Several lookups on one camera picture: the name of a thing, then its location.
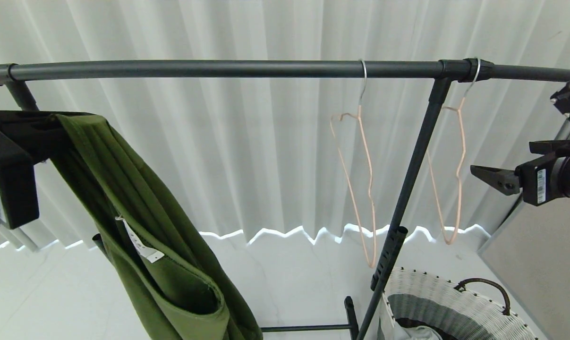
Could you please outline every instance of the pink wire hanger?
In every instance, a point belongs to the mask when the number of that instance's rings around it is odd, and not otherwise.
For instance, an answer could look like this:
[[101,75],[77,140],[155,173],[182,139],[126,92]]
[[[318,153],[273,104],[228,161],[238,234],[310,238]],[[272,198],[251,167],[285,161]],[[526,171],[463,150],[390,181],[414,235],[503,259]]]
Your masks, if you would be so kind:
[[455,228],[453,230],[453,235],[450,239],[446,238],[446,230],[444,228],[444,218],[442,217],[442,210],[440,209],[440,201],[438,200],[438,191],[436,191],[436,181],[434,179],[434,170],[432,169],[432,157],[430,156],[430,151],[427,151],[427,164],[429,164],[430,169],[430,177],[432,178],[432,187],[434,188],[434,197],[436,198],[436,207],[438,208],[438,217],[440,217],[440,228],[442,229],[442,237],[444,238],[444,242],[447,245],[452,245],[457,239],[457,233],[459,232],[459,225],[461,221],[461,197],[462,197],[462,181],[459,176],[459,172],[461,170],[461,166],[463,165],[463,161],[466,158],[466,133],[463,129],[463,118],[461,116],[461,109],[463,108],[463,104],[466,102],[466,97],[468,96],[469,91],[472,89],[472,86],[476,83],[477,76],[480,74],[480,58],[477,58],[477,69],[476,75],[472,80],[470,86],[466,89],[463,94],[463,98],[459,102],[458,108],[452,108],[450,106],[443,106],[443,110],[451,110],[457,112],[457,117],[459,118],[459,129],[461,132],[461,158],[459,160],[459,164],[457,166],[457,172],[455,176],[457,176],[457,188],[458,188],[458,198],[457,198],[457,219],[455,220]]
[[[362,92],[360,93],[360,98],[358,99],[358,112],[356,115],[351,113],[344,113],[344,114],[336,114],[331,117],[330,125],[331,125],[331,132],[333,135],[333,139],[335,140],[337,146],[337,153],[339,154],[339,160],[341,161],[341,165],[343,166],[343,173],[346,176],[346,181],[348,183],[348,189],[350,190],[350,197],[352,199],[352,206],[354,206],[354,214],[356,215],[356,223],[358,223],[358,231],[360,234],[360,241],[362,241],[362,248],[365,252],[365,259],[369,267],[374,268],[375,263],[377,262],[377,228],[375,225],[375,202],[373,202],[373,196],[371,196],[371,188],[373,187],[373,166],[371,165],[371,155],[369,154],[369,148],[367,146],[366,137],[365,137],[365,129],[362,124],[362,97],[365,95],[366,90],[366,82],[367,82],[367,73],[366,73],[366,65],[365,61],[359,59],[362,62],[362,67],[365,71],[365,83],[362,88]],[[369,253],[366,248],[365,237],[362,231],[362,224],[360,223],[360,215],[358,214],[358,207],[356,206],[356,199],[354,198],[354,191],[352,191],[352,183],[350,181],[350,176],[348,174],[348,170],[346,168],[345,161],[343,160],[343,155],[341,154],[341,149],[339,147],[339,143],[337,142],[337,136],[335,134],[335,129],[333,129],[333,118],[338,118],[339,121],[343,120],[345,116],[350,116],[356,120],[358,120],[358,125],[360,126],[360,135],[362,136],[362,142],[365,147],[366,159],[369,164],[369,189],[367,191],[367,195],[369,196],[369,202],[371,202],[371,215],[373,216],[373,258],[369,260]]]

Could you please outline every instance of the white tile floor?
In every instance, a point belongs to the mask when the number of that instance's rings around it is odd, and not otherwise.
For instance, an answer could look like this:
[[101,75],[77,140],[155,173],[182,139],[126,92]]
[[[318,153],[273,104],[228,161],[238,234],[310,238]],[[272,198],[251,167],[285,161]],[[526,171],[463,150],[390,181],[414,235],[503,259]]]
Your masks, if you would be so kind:
[[[418,231],[406,241],[397,265],[458,281],[495,280],[476,250],[486,240],[479,228],[446,246]],[[371,296],[373,270],[365,264],[357,232],[337,243],[330,235],[312,245],[302,232],[287,238],[263,234],[246,245],[243,235],[205,236],[222,266],[250,304],[261,326],[345,323],[343,299],[352,296],[359,322]],[[381,245],[384,235],[378,237]],[[473,290],[501,300],[498,291]],[[512,309],[545,339],[512,299]],[[367,339],[375,339],[375,326]],[[347,331],[270,333],[267,340],[349,339]],[[147,340],[110,263],[84,245],[60,244],[36,254],[0,249],[0,340]]]

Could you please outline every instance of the woven basket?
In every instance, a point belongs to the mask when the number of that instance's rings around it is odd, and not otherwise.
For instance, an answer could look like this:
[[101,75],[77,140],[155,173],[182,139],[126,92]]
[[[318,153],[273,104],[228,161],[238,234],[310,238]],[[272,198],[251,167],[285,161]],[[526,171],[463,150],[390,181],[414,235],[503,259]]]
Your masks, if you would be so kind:
[[[499,289],[505,305],[465,289],[483,282]],[[475,278],[459,282],[425,272],[395,268],[386,285],[380,312],[381,332],[393,338],[395,322],[402,327],[427,325],[443,340],[536,340],[522,319],[510,311],[507,292],[496,282]]]

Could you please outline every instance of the beige wall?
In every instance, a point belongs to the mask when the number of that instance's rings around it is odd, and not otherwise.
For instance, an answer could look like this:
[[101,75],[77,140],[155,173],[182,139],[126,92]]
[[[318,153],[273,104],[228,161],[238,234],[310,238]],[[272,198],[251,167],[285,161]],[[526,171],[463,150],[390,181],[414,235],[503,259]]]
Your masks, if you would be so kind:
[[481,256],[551,339],[570,339],[570,198],[524,204]]

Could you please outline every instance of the white cloth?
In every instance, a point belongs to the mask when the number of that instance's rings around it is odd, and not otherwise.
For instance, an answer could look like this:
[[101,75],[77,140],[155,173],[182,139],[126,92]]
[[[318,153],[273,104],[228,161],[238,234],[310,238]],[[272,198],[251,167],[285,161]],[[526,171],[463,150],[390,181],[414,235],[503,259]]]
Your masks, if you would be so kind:
[[442,338],[430,327],[404,328],[396,323],[393,340],[442,340]]

